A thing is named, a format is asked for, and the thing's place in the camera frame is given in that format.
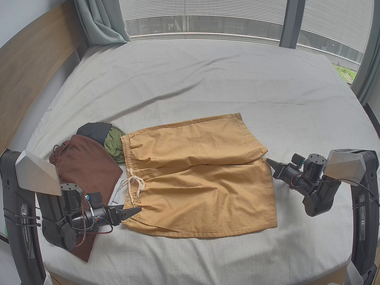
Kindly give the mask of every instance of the robotic arm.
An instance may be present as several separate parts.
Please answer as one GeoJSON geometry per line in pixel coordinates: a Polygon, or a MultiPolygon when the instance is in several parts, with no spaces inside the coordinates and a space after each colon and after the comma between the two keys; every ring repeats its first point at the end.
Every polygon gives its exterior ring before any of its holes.
{"type": "Polygon", "coordinates": [[[331,209],[341,182],[351,185],[354,226],[351,262],[361,284],[371,284],[377,270],[374,261],[380,206],[376,152],[338,149],[330,151],[328,159],[319,154],[310,154],[307,159],[294,154],[288,164],[271,159],[267,162],[275,170],[273,178],[283,180],[304,196],[306,214],[312,217],[331,209]]]}
{"type": "Polygon", "coordinates": [[[41,210],[45,239],[72,250],[83,243],[86,233],[111,228],[141,211],[123,205],[103,204],[100,192],[84,195],[74,183],[61,184],[55,165],[23,151],[6,149],[0,156],[4,217],[9,245],[22,285],[46,284],[46,273],[38,242],[35,195],[41,210]],[[88,209],[83,209],[83,201],[88,209]]]}

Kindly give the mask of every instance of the white wall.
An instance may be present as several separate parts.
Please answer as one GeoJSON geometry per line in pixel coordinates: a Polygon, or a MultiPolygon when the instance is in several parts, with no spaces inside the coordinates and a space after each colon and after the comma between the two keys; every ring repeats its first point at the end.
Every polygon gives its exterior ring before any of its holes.
{"type": "Polygon", "coordinates": [[[380,122],[380,78],[373,88],[371,96],[368,98],[368,105],[371,107],[371,110],[380,122]]]}
{"type": "MultiPolygon", "coordinates": [[[[22,30],[33,20],[61,4],[65,0],[0,0],[0,47],[9,39],[22,30]]],[[[22,122],[17,134],[12,142],[12,150],[24,150],[26,145],[38,125],[46,108],[62,86],[66,78],[78,64],[78,54],[75,51],[69,59],[59,68],[44,90],[33,103],[30,111],[22,122]]],[[[2,188],[0,189],[0,208],[3,208],[2,188]]],[[[4,236],[5,221],[3,212],[0,210],[0,235],[4,236]]],[[[15,280],[14,271],[7,268],[3,262],[7,261],[5,254],[9,252],[0,245],[0,284],[14,284],[6,282],[3,276],[7,275],[10,280],[15,280]]]]}

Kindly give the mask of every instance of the white drawstring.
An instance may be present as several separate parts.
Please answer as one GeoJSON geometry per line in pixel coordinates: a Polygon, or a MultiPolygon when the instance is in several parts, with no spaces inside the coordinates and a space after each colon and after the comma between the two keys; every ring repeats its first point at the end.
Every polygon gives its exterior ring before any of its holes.
{"type": "Polygon", "coordinates": [[[124,187],[125,185],[127,185],[129,197],[131,198],[131,202],[132,202],[132,206],[135,207],[135,204],[133,203],[133,196],[131,193],[131,185],[134,184],[135,182],[139,183],[139,188],[137,189],[137,193],[136,193],[136,196],[139,199],[140,192],[144,191],[144,189],[145,189],[145,182],[142,178],[133,175],[133,169],[132,168],[129,169],[129,173],[131,174],[131,176],[128,179],[125,179],[121,182],[120,189],[122,187],[124,187]]]}

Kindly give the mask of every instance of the mattress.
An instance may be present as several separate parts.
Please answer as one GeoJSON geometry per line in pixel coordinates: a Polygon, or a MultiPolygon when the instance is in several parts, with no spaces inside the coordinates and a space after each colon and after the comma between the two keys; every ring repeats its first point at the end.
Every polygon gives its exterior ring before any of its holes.
{"type": "MultiPolygon", "coordinates": [[[[91,48],[64,83],[27,149],[47,159],[86,122],[126,132],[240,112],[266,157],[325,157],[373,149],[377,134],[322,55],[226,40],[155,40],[91,48]]],[[[125,167],[122,178],[126,178],[125,167]]],[[[126,187],[120,192],[123,203],[126,187]]],[[[40,232],[45,267],[79,284],[303,284],[337,268],[352,247],[351,193],[306,215],[302,195],[274,180],[278,227],[218,239],[143,235],[123,225],[98,235],[88,263],[40,232]]]]}

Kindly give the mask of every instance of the tan shorts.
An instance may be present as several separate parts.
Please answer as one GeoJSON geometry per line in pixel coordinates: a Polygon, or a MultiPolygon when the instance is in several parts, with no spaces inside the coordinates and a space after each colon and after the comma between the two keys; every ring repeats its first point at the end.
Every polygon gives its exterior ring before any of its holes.
{"type": "MultiPolygon", "coordinates": [[[[125,164],[142,178],[142,211],[123,221],[139,232],[218,238],[277,226],[268,149],[240,113],[138,130],[121,137],[125,164]]],[[[131,208],[129,193],[124,208],[131,208]]]]}

